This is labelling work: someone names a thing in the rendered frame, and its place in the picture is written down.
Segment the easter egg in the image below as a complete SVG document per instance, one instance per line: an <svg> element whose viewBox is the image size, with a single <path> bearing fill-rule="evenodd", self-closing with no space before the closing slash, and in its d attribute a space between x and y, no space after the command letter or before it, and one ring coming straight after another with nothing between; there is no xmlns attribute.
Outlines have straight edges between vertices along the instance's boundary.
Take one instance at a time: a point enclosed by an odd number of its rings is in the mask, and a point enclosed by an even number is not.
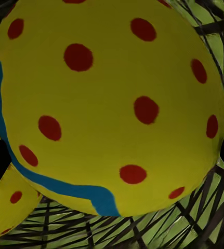
<svg viewBox="0 0 224 249"><path fill-rule="evenodd" d="M0 140L61 206L159 211L217 164L223 83L166 0L19 0L0 22Z"/></svg>
<svg viewBox="0 0 224 249"><path fill-rule="evenodd" d="M26 220L43 196L10 164L0 180L0 237Z"/></svg>

